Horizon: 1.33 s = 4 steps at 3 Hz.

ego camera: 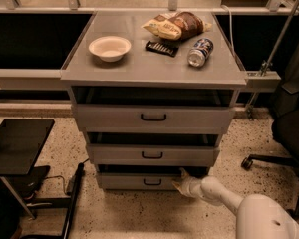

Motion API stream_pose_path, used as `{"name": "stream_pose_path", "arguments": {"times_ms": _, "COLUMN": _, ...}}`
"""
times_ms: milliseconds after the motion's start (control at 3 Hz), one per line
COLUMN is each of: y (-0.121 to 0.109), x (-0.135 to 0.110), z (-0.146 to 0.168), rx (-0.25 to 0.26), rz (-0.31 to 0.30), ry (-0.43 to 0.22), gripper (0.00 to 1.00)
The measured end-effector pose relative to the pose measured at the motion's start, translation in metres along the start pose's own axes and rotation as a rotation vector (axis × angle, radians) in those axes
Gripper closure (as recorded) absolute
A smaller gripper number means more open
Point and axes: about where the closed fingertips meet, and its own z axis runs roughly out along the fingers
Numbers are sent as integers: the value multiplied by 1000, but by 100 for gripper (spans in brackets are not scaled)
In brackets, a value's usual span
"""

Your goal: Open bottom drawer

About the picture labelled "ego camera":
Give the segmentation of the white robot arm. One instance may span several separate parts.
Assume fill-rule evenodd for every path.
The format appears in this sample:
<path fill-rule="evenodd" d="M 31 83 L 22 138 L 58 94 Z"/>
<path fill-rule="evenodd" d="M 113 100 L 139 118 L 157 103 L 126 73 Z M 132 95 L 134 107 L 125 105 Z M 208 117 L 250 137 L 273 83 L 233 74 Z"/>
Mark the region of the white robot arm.
<path fill-rule="evenodd" d="M 184 196 L 224 205 L 236 217 L 236 239 L 299 239 L 299 224 L 280 204 L 262 194 L 246 197 L 227 189 L 216 177 L 190 176 L 182 168 L 173 186 Z"/>

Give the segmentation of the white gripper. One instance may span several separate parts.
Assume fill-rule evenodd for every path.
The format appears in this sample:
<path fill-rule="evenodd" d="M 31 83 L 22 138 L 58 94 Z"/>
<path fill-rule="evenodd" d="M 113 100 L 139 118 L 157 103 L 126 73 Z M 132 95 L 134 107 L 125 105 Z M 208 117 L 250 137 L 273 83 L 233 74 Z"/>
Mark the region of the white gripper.
<path fill-rule="evenodd" d="M 189 173 L 184 169 L 180 169 L 182 183 L 173 182 L 172 185 L 175 189 L 186 197 L 200 198 L 202 195 L 201 191 L 201 180 L 195 177 L 190 177 Z"/>

